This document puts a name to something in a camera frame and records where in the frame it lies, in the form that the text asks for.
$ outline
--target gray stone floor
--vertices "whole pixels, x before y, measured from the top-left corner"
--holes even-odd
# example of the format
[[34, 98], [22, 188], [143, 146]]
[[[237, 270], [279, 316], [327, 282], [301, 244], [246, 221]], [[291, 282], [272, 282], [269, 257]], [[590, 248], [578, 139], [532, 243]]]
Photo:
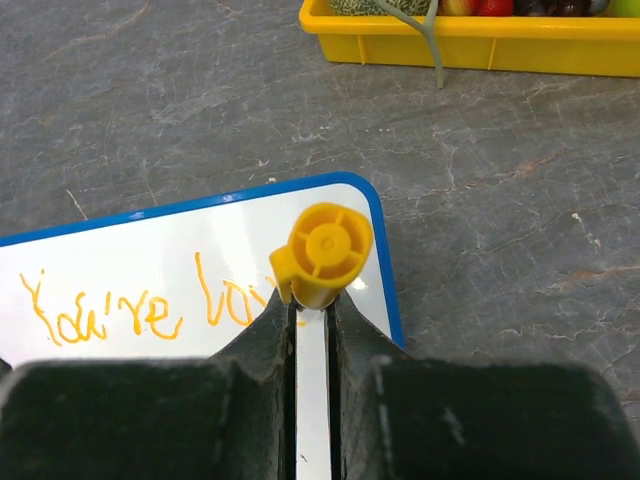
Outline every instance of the gray stone floor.
[[382, 197], [411, 352], [586, 362], [640, 435], [640, 83], [436, 91], [328, 64], [298, 9], [0, 2], [0, 234], [350, 170]]

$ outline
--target yellow bin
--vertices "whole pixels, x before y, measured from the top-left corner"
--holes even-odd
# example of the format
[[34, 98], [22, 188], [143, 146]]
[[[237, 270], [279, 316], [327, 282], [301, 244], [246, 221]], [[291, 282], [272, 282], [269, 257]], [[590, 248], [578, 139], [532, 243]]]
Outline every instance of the yellow bin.
[[[393, 17], [304, 0], [300, 23], [330, 62], [433, 66], [424, 37]], [[437, 17], [436, 37], [450, 68], [640, 77], [640, 18]]]

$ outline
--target blue whiteboard border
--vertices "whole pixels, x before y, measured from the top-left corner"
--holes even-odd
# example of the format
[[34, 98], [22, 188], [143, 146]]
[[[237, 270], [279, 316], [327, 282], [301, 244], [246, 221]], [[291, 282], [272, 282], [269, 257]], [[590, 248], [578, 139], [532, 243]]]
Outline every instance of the blue whiteboard border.
[[18, 243], [33, 242], [35, 240], [43, 240], [46, 238], [57, 237], [60, 235], [69, 235], [71, 233], [84, 232], [97, 228], [110, 227], [123, 223], [135, 222], [149, 218], [157, 218], [165, 215], [173, 215], [201, 208], [224, 205], [227, 203], [241, 202], [243, 200], [253, 200], [280, 193], [295, 192], [298, 190], [307, 190], [315, 187], [322, 187], [336, 183], [344, 183], [351, 185], [366, 197], [371, 211], [373, 220], [373, 231], [378, 250], [378, 263], [380, 264], [380, 273], [382, 275], [382, 286], [384, 289], [384, 297], [387, 304], [387, 314], [391, 329], [391, 338], [394, 343], [401, 348], [406, 347], [404, 333], [402, 331], [402, 323], [400, 321], [400, 311], [398, 308], [398, 298], [396, 296], [395, 282], [393, 280], [393, 270], [391, 268], [391, 255], [389, 253], [389, 244], [387, 241], [386, 229], [384, 226], [384, 215], [382, 213], [382, 203], [380, 197], [373, 185], [367, 180], [355, 173], [350, 172], [332, 172], [312, 177], [305, 177], [296, 180], [289, 180], [279, 183], [271, 183], [259, 187], [238, 190], [236, 192], [213, 195], [209, 197], [197, 198], [195, 200], [187, 200], [184, 202], [173, 203], [170, 205], [162, 205], [145, 210], [135, 212], [125, 212], [108, 217], [94, 218], [78, 223], [70, 223], [57, 227], [45, 228], [42, 230], [34, 230], [32, 232], [19, 233], [7, 237], [0, 237], [0, 247], [15, 245]]

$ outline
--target yellow marker cap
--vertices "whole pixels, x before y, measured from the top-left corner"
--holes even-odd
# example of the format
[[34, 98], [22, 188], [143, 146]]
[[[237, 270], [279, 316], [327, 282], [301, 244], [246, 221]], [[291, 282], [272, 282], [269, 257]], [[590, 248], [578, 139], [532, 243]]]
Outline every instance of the yellow marker cap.
[[364, 268], [373, 229], [361, 213], [318, 203], [298, 217], [287, 244], [269, 256], [284, 303], [293, 294], [304, 307], [321, 310]]

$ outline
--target small whiteboard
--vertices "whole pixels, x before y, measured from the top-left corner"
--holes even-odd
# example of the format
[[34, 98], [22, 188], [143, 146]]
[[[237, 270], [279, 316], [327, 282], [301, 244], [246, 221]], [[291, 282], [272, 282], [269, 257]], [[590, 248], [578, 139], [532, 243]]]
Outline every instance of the small whiteboard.
[[332, 173], [0, 238], [0, 357], [208, 357], [260, 314], [269, 254], [327, 201], [371, 219], [375, 244], [348, 290], [404, 346], [378, 196]]

